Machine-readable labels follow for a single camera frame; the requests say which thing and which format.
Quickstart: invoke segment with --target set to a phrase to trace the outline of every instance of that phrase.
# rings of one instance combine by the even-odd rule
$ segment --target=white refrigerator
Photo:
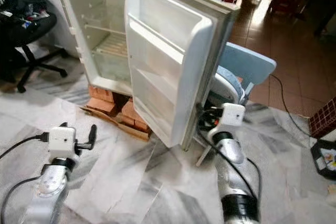
[[[62,0],[91,85],[132,95],[167,147],[187,149],[239,8],[218,0]]]

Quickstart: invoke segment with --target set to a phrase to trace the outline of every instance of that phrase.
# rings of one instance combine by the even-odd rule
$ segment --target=black office chair
[[[31,52],[28,44],[38,40],[45,34],[47,34],[57,23],[56,15],[50,12],[47,12],[49,17],[42,18],[34,21],[35,28],[34,29],[25,29],[22,27],[22,23],[15,22],[13,24],[6,24],[5,28],[0,30],[0,33],[6,33],[7,40],[10,43],[11,47],[22,47],[25,52],[28,62],[24,65],[28,67],[27,71],[21,78],[20,82],[17,85],[17,90],[20,93],[24,93],[26,91],[24,85],[29,79],[31,73],[35,70],[35,68],[45,68],[52,71],[59,72],[60,75],[64,78],[67,76],[67,72],[64,69],[57,68],[51,65],[44,64],[43,62],[51,59],[54,56],[61,55],[62,57],[68,56],[67,52],[62,48],[54,51],[53,53],[36,59],[34,54]]]

